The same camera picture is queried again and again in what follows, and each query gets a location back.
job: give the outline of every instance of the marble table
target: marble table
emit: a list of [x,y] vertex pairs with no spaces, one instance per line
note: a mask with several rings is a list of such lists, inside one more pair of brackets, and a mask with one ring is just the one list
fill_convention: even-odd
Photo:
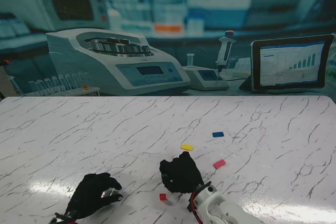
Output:
[[327,97],[6,98],[0,223],[48,223],[85,174],[101,172],[124,201],[79,223],[196,223],[189,195],[168,192],[159,173],[182,143],[205,182],[265,223],[335,223],[335,136]]

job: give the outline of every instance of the white robotic arm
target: white robotic arm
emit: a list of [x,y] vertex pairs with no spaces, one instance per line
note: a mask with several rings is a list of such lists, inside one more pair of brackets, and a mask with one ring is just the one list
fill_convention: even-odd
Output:
[[[191,205],[201,219],[201,222],[198,221],[203,224],[263,224],[261,220],[248,214],[238,205],[226,201],[223,194],[213,185],[206,186],[195,197],[192,196]],[[218,205],[222,212],[221,216],[211,215],[210,205]]]

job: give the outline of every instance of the small block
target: small block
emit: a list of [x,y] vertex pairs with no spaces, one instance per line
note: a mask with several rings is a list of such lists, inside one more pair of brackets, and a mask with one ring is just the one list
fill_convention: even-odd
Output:
[[213,132],[212,136],[213,137],[220,137],[220,136],[224,136],[224,133],[223,132]]
[[221,159],[220,161],[216,162],[214,164],[214,166],[215,166],[216,169],[218,169],[218,168],[222,167],[225,164],[226,164],[226,162],[224,161],[224,159]]
[[181,145],[181,149],[183,149],[183,150],[192,151],[193,148],[194,148],[194,147],[191,146],[191,145],[187,145],[187,144],[182,144],[182,145]]
[[166,194],[160,194],[160,200],[167,200]]

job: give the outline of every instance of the bar chart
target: bar chart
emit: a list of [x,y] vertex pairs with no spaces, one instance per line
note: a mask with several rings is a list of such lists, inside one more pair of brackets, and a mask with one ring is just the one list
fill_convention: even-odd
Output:
[[316,54],[312,54],[311,56],[308,56],[308,59],[304,57],[302,60],[295,62],[293,66],[289,67],[289,69],[314,67],[315,66],[315,56]]

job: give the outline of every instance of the test tube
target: test tube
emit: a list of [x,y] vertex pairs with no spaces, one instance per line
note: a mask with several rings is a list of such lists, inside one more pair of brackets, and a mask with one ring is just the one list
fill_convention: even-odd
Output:
[[92,83],[90,74],[85,72],[84,77],[85,77],[86,83],[88,84],[89,88],[93,88],[93,83]]
[[78,77],[79,77],[79,80],[80,80],[80,82],[81,82],[81,87],[82,87],[82,89],[88,89],[88,84],[86,83],[84,74],[81,73],[81,72],[79,72],[79,73],[78,73]]
[[63,74],[58,75],[58,80],[61,83],[61,86],[63,88],[63,91],[66,92],[68,90],[67,82],[65,81]]
[[71,76],[72,76],[72,78],[73,78],[73,80],[74,80],[74,83],[75,83],[76,88],[77,88],[77,89],[82,88],[82,87],[80,86],[80,82],[79,82],[79,79],[78,79],[78,75],[76,75],[75,73],[73,73]]
[[46,85],[49,89],[50,94],[51,95],[55,94],[56,91],[55,91],[54,85],[53,85],[52,81],[50,80],[50,78],[45,78],[44,81],[45,81],[45,83],[46,83]]
[[45,97],[48,97],[48,96],[49,96],[49,91],[48,91],[47,86],[46,86],[46,84],[44,83],[44,81],[42,81],[42,80],[37,80],[37,82],[41,84],[42,89],[43,89],[44,96],[45,96]]
[[40,96],[40,93],[38,92],[38,90],[36,89],[35,86],[35,81],[28,81],[28,84],[30,86],[30,89],[32,90],[32,92],[35,94],[36,97]]
[[62,88],[61,88],[61,86],[59,84],[59,81],[58,81],[57,77],[56,76],[52,76],[51,80],[52,80],[52,82],[54,84],[56,93],[57,94],[61,94],[62,93]]
[[187,54],[187,66],[192,66],[194,64],[195,54]]
[[40,82],[36,81],[35,86],[41,97],[44,97],[43,87]]
[[[92,89],[93,88],[93,83],[92,83],[92,79],[91,79],[90,74],[85,72],[84,77],[85,77],[86,83],[89,85],[89,89]],[[96,92],[90,93],[90,96],[92,96],[92,95],[94,95],[96,97],[97,93]]]
[[66,79],[66,81],[67,81],[67,83],[69,85],[69,89],[76,89],[76,86],[75,86],[75,84],[73,82],[73,79],[72,79],[72,77],[71,77],[71,75],[69,73],[65,74],[65,79]]

